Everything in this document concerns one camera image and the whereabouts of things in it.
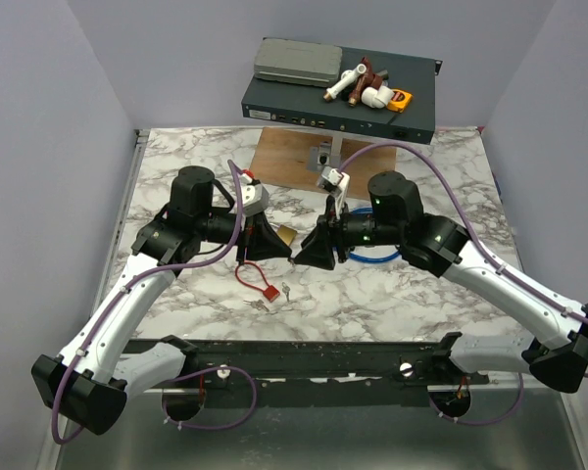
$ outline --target silver floor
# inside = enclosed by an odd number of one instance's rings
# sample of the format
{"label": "silver floor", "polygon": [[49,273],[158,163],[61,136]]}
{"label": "silver floor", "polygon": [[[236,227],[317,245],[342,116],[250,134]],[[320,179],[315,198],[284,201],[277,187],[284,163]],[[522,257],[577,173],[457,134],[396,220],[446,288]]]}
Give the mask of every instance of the silver floor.
{"label": "silver floor", "polygon": [[[473,393],[466,418],[505,410],[514,390]],[[158,394],[133,400],[106,435],[89,433],[65,446],[61,470],[140,469],[582,469],[559,394],[528,389],[520,412],[485,428],[453,425],[428,408],[259,409],[224,432],[177,431],[164,425]],[[241,410],[205,410],[223,423]]]}

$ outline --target brown pipe fitting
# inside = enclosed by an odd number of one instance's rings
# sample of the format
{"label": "brown pipe fitting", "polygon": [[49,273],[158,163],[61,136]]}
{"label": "brown pipe fitting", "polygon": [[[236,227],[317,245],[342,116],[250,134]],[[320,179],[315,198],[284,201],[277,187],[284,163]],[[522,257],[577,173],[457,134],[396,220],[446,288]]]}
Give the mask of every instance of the brown pipe fitting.
{"label": "brown pipe fitting", "polygon": [[372,66],[368,57],[363,57],[361,63],[366,66],[366,73],[360,75],[355,83],[355,89],[349,95],[349,105],[351,106],[357,105],[362,100],[362,93],[369,86],[378,90],[383,84],[383,75],[372,72]]}

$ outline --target cable tie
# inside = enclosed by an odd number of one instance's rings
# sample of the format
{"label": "cable tie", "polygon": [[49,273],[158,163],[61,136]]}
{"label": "cable tie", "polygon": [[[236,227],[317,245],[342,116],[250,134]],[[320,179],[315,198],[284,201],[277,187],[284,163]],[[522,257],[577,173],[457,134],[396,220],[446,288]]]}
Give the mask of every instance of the cable tie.
{"label": "cable tie", "polygon": [[497,267],[497,274],[501,275],[501,273],[506,270],[506,267],[508,267],[508,264],[505,261],[503,261],[501,265]]}

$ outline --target metal bracket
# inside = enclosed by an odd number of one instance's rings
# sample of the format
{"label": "metal bracket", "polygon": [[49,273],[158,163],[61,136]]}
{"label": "metal bracket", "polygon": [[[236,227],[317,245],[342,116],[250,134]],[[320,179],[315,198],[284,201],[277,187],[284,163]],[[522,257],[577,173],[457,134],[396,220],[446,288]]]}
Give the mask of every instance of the metal bracket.
{"label": "metal bracket", "polygon": [[320,142],[318,147],[312,147],[307,161],[307,170],[322,173],[325,166],[338,168],[342,162],[342,140],[342,133],[336,132],[331,142]]}

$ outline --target black metal bar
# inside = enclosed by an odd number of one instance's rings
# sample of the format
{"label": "black metal bar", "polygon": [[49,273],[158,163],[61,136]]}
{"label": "black metal bar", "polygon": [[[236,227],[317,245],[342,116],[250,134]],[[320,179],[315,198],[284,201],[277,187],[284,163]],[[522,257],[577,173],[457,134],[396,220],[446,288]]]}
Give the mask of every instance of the black metal bar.
{"label": "black metal bar", "polygon": [[[464,373],[448,360],[457,338],[440,343],[328,343],[274,341],[190,341],[197,348],[195,370],[233,365],[246,370],[259,390],[258,406],[428,406],[427,386],[458,385]],[[157,340],[131,340],[124,353],[143,353]],[[405,370],[409,364],[412,368]],[[471,376],[471,383],[487,383]],[[197,390],[197,380],[162,384],[164,388]],[[205,406],[247,406],[250,385],[239,374],[222,379],[205,376]],[[171,416],[195,409],[197,394],[167,397]]]}

